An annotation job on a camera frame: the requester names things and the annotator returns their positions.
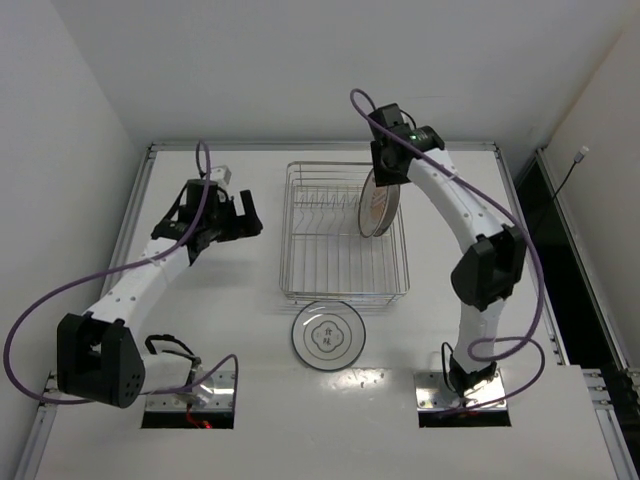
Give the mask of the green rim lettered plate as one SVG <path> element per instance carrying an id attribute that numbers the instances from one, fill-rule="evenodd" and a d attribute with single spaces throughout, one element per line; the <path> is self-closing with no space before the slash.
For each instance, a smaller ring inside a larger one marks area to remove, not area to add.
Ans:
<path id="1" fill-rule="evenodd" d="M 385 200 L 384 215 L 380 223 L 379 234 L 384 234 L 393 223 L 400 203 L 401 187 L 399 185 L 389 185 Z"/>

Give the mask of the orange sunburst plate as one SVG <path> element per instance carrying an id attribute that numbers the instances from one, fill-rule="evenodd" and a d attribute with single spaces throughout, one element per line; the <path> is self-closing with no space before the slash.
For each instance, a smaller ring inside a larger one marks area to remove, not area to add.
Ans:
<path id="1" fill-rule="evenodd" d="M 387 187 L 377 187 L 371 170 L 361 190 L 358 206 L 358 229 L 363 238 L 380 237 Z"/>

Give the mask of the metal wire dish rack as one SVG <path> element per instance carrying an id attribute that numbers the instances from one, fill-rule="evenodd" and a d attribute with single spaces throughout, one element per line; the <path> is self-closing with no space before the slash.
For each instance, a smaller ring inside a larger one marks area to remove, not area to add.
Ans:
<path id="1" fill-rule="evenodd" d="M 286 168 L 279 286 L 292 302 L 384 305 L 410 288 L 403 216 L 365 238 L 359 200 L 364 162 L 295 161 Z"/>

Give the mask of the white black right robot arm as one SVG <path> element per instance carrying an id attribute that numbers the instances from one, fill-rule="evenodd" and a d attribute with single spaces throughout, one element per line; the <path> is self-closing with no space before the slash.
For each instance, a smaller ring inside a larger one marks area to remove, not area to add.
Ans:
<path id="1" fill-rule="evenodd" d="M 444 218 L 462 252 L 450 275 L 461 317 L 446 381 L 462 397 L 495 373 L 499 319 L 524 267 L 523 234 L 497 219 L 460 184 L 444 141 L 432 128 L 411 128 L 396 104 L 379 107 L 368 117 L 403 141 L 371 129 L 376 183 L 417 186 Z"/>

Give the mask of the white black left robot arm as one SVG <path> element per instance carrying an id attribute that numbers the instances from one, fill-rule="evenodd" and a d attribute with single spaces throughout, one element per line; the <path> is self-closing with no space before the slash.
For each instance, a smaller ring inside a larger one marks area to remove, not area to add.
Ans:
<path id="1" fill-rule="evenodd" d="M 205 380 L 190 352 L 159 351 L 139 332 L 170 284 L 214 242 L 255 237 L 263 229 L 253 196 L 243 190 L 244 212 L 216 181 L 189 180 L 154 227 L 140 265 L 81 315 L 57 327 L 57 387 L 67 395 L 127 408 L 144 394 L 191 391 Z"/>

